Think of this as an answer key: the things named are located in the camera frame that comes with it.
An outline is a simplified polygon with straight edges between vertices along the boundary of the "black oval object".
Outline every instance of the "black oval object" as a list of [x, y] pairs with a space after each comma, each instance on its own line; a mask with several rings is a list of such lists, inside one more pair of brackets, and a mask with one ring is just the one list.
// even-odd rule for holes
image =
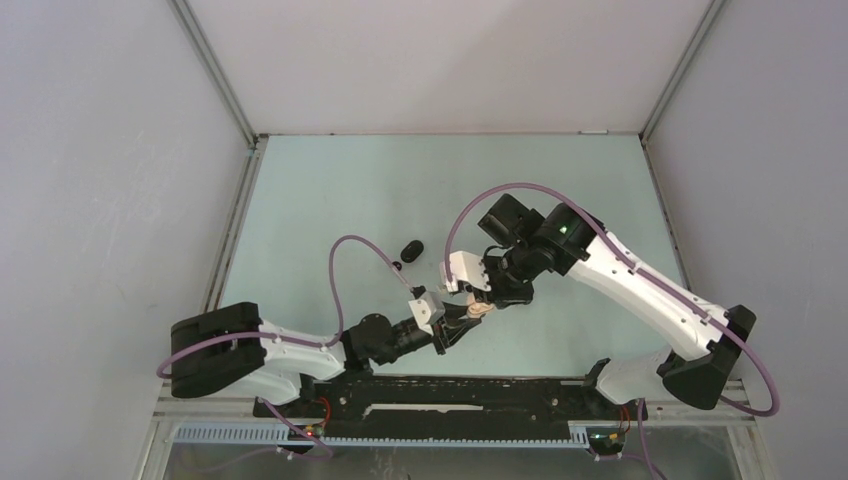
[[413, 240], [407, 246], [403, 247], [403, 250], [400, 252], [400, 259], [404, 263], [412, 263], [416, 258], [421, 256], [422, 252], [424, 252], [424, 244], [421, 243], [421, 240]]

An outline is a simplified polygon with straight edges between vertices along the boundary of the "black rubber cap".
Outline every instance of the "black rubber cap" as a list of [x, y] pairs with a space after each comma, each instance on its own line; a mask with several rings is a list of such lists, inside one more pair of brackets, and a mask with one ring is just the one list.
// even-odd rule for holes
[[424, 252], [424, 244], [421, 243], [421, 240], [413, 240], [407, 246], [403, 247], [403, 250], [400, 252], [400, 259], [404, 263], [412, 263], [416, 258], [421, 256], [422, 252]]

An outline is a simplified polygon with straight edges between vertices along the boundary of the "table surface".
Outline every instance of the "table surface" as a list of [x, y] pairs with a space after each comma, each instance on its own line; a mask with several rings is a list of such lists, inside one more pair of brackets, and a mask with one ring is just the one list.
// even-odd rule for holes
[[[636, 136], [274, 136], [221, 305], [255, 302], [267, 321], [329, 335], [337, 316], [327, 258], [336, 239], [362, 235], [392, 259], [409, 241], [421, 240], [424, 253], [403, 273], [414, 285], [435, 290], [445, 239], [460, 210], [487, 188], [519, 181], [564, 193], [644, 261], [679, 281]], [[556, 205], [538, 192], [512, 194], [543, 215]], [[476, 223], [496, 198], [471, 212], [454, 250], [482, 254], [493, 243]], [[361, 244], [339, 248], [336, 282], [346, 328], [374, 312], [393, 323], [411, 316], [411, 297]], [[423, 348], [375, 372], [580, 376], [601, 358], [637, 356], [664, 345], [635, 315], [586, 285], [557, 274], [543, 274], [534, 285], [531, 305], [487, 315], [446, 355]]]

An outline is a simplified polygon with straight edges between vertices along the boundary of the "gray wall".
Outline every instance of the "gray wall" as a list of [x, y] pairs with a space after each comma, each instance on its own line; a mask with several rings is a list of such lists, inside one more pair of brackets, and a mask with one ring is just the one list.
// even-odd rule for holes
[[164, 1], [3, 2], [0, 65], [0, 478], [128, 478], [245, 145]]
[[759, 316], [786, 479], [845, 476], [846, 23], [840, 0], [730, 2], [649, 146], [695, 291]]

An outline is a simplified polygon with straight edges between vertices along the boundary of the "white wall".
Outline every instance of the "white wall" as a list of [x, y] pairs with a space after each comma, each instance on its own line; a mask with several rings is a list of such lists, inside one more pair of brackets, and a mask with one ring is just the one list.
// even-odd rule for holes
[[650, 146], [695, 290], [759, 316], [786, 479], [845, 477], [846, 22], [839, 0], [730, 2]]
[[199, 0], [263, 133], [638, 132], [709, 0]]
[[3, 2], [0, 65], [0, 477], [128, 478], [246, 147], [164, 1]]

